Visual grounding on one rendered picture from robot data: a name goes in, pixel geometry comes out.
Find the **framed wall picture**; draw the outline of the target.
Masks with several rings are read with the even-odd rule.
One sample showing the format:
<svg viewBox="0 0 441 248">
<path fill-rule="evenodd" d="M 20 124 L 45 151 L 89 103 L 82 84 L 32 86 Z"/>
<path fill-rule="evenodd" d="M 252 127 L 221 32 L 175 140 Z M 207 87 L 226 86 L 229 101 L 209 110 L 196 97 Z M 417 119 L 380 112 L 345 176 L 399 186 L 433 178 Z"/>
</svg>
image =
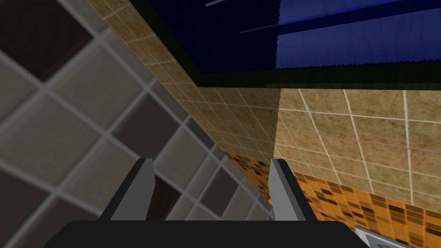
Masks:
<svg viewBox="0 0 441 248">
<path fill-rule="evenodd" d="M 355 225 L 354 230 L 370 248 L 413 248 L 360 226 Z"/>
</svg>

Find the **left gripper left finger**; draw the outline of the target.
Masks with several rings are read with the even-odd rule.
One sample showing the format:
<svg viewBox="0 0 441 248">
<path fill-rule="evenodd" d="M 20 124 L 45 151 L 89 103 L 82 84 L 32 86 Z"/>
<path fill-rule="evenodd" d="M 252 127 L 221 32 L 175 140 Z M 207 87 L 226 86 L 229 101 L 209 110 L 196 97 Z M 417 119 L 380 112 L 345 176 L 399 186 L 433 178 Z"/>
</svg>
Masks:
<svg viewBox="0 0 441 248">
<path fill-rule="evenodd" d="M 155 188 L 151 158 L 139 158 L 99 220 L 145 220 Z"/>
</svg>

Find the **blue cupboard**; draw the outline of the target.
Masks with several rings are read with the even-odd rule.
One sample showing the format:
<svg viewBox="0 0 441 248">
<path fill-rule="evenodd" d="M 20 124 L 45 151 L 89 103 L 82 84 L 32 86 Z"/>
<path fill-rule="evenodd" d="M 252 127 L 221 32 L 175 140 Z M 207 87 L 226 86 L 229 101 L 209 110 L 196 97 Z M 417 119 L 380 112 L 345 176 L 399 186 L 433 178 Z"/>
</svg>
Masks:
<svg viewBox="0 0 441 248">
<path fill-rule="evenodd" d="M 441 90 L 441 0 L 130 0 L 198 87 Z"/>
</svg>

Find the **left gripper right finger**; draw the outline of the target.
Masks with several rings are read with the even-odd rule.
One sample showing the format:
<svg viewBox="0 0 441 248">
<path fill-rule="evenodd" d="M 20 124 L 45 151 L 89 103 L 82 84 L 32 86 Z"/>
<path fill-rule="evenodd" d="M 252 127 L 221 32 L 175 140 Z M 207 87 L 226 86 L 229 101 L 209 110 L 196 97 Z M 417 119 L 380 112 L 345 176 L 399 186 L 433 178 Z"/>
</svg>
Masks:
<svg viewBox="0 0 441 248">
<path fill-rule="evenodd" d="M 284 159 L 271 160 L 268 189 L 276 221 L 318 220 Z"/>
</svg>

